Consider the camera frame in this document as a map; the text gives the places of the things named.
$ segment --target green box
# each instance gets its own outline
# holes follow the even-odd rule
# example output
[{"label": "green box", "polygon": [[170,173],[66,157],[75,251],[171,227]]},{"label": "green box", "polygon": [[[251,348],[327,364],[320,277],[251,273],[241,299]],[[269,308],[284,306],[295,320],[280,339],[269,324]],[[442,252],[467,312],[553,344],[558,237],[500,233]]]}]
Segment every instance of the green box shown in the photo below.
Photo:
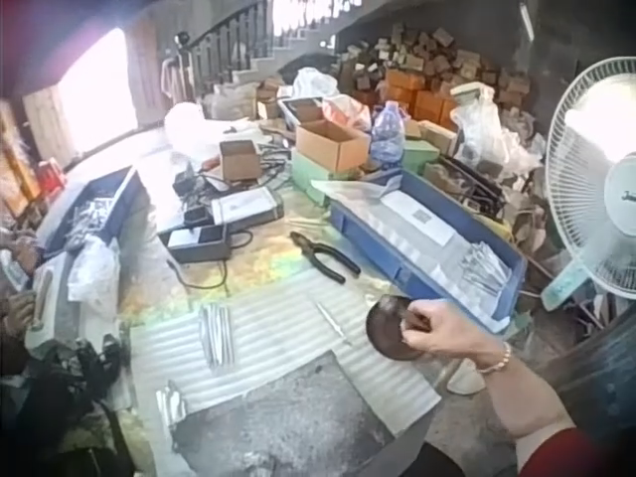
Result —
[{"label": "green box", "polygon": [[404,155],[401,160],[402,168],[418,176],[421,175],[424,165],[436,161],[439,157],[439,149],[426,141],[407,141],[404,146]]},{"label": "green box", "polygon": [[291,151],[291,179],[294,184],[320,207],[327,207],[329,198],[311,185],[311,181],[347,181],[352,179],[356,170],[332,172],[316,164],[295,148]]}]

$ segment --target pliers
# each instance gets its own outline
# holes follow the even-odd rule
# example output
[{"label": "pliers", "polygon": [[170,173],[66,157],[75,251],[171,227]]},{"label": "pliers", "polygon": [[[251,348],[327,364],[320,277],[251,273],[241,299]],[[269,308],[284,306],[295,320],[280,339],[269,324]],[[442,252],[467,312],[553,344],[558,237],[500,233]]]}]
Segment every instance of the pliers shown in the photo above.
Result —
[{"label": "pliers", "polygon": [[340,283],[341,285],[345,283],[347,279],[344,276],[342,276],[340,273],[332,270],[327,265],[325,265],[322,261],[320,261],[318,257],[316,257],[316,253],[325,253],[325,254],[331,255],[340,263],[342,263],[347,268],[349,268],[352,271],[352,273],[356,276],[356,278],[360,275],[362,271],[360,267],[338,249],[330,245],[327,245],[326,243],[316,243],[314,241],[311,241],[309,238],[307,238],[306,236],[304,236],[303,234],[299,232],[292,232],[289,234],[289,237],[296,245],[300,247],[300,251],[305,257],[307,257],[307,259],[312,265],[318,268],[318,270],[323,275],[327,276],[328,278],[331,278],[332,280]]}]

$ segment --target ceiling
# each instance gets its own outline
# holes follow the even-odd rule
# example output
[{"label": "ceiling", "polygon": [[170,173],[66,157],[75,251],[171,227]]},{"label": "ceiling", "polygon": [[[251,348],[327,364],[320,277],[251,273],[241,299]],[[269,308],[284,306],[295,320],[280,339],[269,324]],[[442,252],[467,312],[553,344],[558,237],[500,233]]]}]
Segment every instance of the ceiling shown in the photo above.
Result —
[{"label": "ceiling", "polygon": [[107,32],[156,0],[0,0],[3,97],[56,84]]}]

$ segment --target brown bowl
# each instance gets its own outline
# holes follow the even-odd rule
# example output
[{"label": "brown bowl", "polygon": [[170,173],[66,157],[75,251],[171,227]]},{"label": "brown bowl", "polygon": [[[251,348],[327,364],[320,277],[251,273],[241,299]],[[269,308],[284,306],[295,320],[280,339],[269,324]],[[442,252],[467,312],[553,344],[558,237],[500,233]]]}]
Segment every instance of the brown bowl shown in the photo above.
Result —
[{"label": "brown bowl", "polygon": [[423,352],[414,350],[401,340],[402,313],[410,304],[405,296],[384,295],[367,315],[367,336],[381,355],[395,361],[414,361]]}]

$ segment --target fan grille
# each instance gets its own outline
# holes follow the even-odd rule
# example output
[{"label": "fan grille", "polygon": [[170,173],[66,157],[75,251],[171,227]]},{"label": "fan grille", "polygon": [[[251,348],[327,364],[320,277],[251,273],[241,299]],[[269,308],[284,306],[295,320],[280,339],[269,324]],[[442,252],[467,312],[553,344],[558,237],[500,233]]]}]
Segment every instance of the fan grille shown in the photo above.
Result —
[{"label": "fan grille", "polygon": [[556,109],[547,186],[556,226],[572,257],[594,281],[628,298],[636,297],[636,237],[610,219],[605,188],[610,169],[634,152],[636,58],[610,59],[583,72]]}]

